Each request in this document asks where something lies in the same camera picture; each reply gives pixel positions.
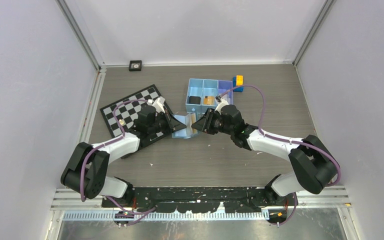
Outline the orange credit card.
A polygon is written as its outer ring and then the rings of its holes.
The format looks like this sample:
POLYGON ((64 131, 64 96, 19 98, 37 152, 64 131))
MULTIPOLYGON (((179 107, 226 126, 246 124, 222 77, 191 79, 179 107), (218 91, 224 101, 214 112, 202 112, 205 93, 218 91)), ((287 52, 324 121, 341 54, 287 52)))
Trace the orange credit card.
POLYGON ((197 115, 195 113, 188 113, 185 116, 186 136, 188 138, 192 138, 199 134, 198 130, 192 127, 192 124, 194 124, 196 121, 197 121, 197 115))

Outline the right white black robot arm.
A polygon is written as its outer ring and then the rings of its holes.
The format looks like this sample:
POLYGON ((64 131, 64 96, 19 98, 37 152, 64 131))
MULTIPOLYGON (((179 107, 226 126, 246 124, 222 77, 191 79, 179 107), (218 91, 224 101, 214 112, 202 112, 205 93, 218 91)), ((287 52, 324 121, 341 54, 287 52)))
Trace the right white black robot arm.
POLYGON ((207 109, 192 128, 210 135, 227 134, 239 148, 289 161, 292 172, 275 176, 264 187, 264 198, 271 205, 279 205, 289 194, 302 190, 317 195, 326 186, 336 184, 333 179, 341 176, 338 162, 315 135, 288 138, 264 131, 246 123, 232 104, 207 109))

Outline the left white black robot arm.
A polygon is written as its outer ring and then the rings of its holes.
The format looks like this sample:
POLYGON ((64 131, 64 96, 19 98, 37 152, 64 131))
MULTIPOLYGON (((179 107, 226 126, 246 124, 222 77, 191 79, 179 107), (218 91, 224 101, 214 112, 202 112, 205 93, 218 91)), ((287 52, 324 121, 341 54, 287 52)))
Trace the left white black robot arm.
POLYGON ((126 181, 107 175, 110 163, 153 144, 158 137, 185 128, 186 125, 166 107, 144 106, 133 126, 119 137, 102 143, 78 143, 61 174, 60 182, 79 193, 82 200, 98 195, 110 196, 121 207, 128 207, 133 202, 133 193, 128 190, 126 181))

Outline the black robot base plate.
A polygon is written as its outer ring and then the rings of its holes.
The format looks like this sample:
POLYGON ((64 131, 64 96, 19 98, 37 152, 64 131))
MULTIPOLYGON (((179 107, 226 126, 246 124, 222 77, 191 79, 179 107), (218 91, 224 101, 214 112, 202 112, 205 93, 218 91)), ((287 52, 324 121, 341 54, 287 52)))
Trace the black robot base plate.
POLYGON ((181 214, 257 213, 264 207, 285 209, 294 205, 294 196, 275 197, 263 187, 134 187, 121 198, 105 198, 102 207, 133 207, 144 213, 151 209, 156 213, 181 214))

